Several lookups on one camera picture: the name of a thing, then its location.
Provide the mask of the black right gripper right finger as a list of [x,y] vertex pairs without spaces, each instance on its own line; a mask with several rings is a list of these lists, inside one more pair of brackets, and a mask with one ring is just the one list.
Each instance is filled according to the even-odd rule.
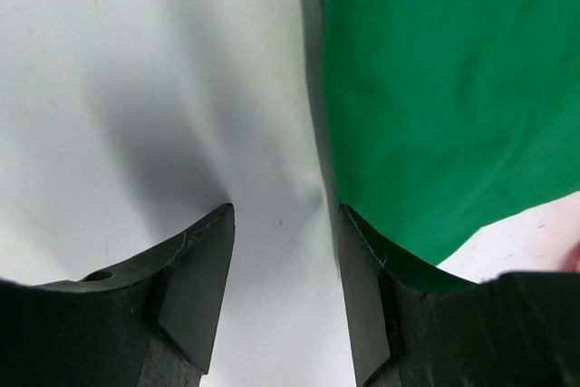
[[475,284],[339,207],[338,257],[360,386],[576,386],[579,277],[508,273]]

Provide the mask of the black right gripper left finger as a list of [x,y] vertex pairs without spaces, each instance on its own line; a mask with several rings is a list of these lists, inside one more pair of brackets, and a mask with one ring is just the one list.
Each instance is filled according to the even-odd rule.
[[1,383],[198,385],[209,369],[234,241],[227,203],[79,281],[3,281]]

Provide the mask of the green t-shirt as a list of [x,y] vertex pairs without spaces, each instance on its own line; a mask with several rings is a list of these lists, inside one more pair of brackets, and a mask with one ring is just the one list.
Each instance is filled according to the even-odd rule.
[[479,228],[579,190],[579,0],[321,0],[340,202],[431,292]]

